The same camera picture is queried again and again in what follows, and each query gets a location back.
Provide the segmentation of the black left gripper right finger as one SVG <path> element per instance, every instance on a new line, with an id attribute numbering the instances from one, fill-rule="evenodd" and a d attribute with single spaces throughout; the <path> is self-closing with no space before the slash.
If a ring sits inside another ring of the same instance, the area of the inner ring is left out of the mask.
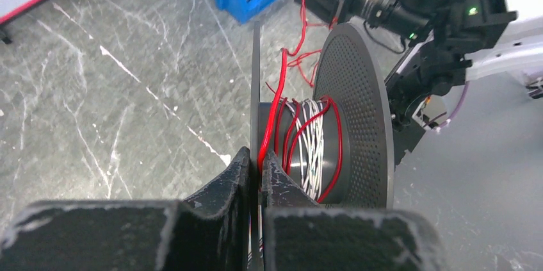
<path id="1" fill-rule="evenodd" d="M 325 208 L 263 161 L 264 270 L 447 270 L 439 234 L 417 213 Z"/>

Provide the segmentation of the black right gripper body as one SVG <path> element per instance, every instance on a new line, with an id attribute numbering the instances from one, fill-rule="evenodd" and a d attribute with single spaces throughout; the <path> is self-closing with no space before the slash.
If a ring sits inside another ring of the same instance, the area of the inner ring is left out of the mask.
<path id="1" fill-rule="evenodd" d="M 426 40 L 429 36 L 427 0 L 339 0 L 339 22 L 352 17 L 405 40 Z"/>

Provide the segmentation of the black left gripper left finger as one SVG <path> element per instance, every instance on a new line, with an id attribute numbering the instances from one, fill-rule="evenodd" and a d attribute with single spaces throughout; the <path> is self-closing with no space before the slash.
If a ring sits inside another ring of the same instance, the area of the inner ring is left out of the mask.
<path id="1" fill-rule="evenodd" d="M 38 201 L 1 238 L 2 270 L 245 270 L 250 152 L 183 200 Z"/>

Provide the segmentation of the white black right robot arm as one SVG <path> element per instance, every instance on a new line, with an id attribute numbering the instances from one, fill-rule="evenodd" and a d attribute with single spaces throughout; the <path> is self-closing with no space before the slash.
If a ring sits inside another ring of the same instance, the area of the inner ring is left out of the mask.
<path id="1" fill-rule="evenodd" d="M 453 87 L 542 65 L 542 0 L 295 0 L 329 26 L 362 19 L 399 36 L 401 59 L 385 79 L 395 161 L 426 131 L 443 128 L 423 101 Z"/>

